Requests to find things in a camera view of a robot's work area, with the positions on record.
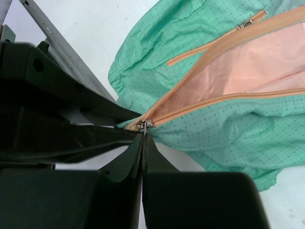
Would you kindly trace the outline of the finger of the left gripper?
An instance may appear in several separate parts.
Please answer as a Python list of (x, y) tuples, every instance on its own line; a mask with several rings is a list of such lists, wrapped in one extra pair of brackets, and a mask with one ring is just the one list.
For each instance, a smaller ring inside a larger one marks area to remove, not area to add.
[(76, 163), (129, 145), (137, 132), (73, 125), (24, 106), (0, 108), (0, 159), (23, 163)]
[(73, 79), (41, 42), (0, 44), (0, 102), (60, 112), (77, 107), (96, 125), (116, 125), (140, 114), (110, 101)]

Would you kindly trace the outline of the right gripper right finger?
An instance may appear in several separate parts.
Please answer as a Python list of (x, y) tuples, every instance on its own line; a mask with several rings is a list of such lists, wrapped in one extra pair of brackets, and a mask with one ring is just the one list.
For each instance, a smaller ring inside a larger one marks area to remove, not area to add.
[(153, 137), (146, 133), (142, 146), (142, 168), (145, 173), (176, 173), (173, 166), (158, 150)]

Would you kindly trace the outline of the orange and teal jacket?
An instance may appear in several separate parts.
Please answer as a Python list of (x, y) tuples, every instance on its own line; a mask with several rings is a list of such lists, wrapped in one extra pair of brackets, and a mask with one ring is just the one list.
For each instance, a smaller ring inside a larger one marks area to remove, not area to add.
[[(247, 21), (253, 24), (236, 27)], [(206, 171), (244, 172), (260, 191), (305, 163), (305, 3), (161, 0), (111, 65), (118, 104)]]

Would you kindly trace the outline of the silver zipper slider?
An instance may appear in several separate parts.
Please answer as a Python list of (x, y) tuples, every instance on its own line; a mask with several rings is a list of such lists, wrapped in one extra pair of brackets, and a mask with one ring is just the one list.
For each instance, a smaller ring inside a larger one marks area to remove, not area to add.
[(137, 120), (135, 127), (138, 131), (146, 135), (148, 129), (153, 127), (153, 121), (151, 119)]

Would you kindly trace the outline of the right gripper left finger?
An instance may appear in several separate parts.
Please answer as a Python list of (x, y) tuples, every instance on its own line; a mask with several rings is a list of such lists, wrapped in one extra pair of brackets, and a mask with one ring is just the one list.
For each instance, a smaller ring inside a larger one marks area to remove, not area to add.
[(143, 139), (143, 134), (138, 134), (124, 152), (98, 170), (99, 174), (114, 183), (135, 179), (141, 170)]

